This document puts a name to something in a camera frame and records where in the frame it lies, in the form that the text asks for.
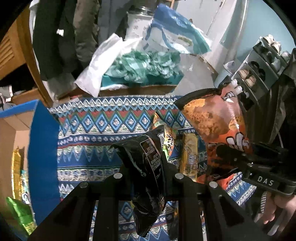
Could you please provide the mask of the person's right hand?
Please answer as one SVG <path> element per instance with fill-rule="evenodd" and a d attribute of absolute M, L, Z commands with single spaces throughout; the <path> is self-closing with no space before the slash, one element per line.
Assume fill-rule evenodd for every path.
<path fill-rule="evenodd" d="M 295 213 L 295 195 L 290 197 L 275 195 L 272 197 L 272 194 L 267 192 L 265 209 L 262 216 L 262 221 L 264 224 L 274 220 L 275 211 L 277 208 L 282 208 L 286 211 L 286 215 L 284 216 L 278 228 L 278 230 L 283 230 Z"/>

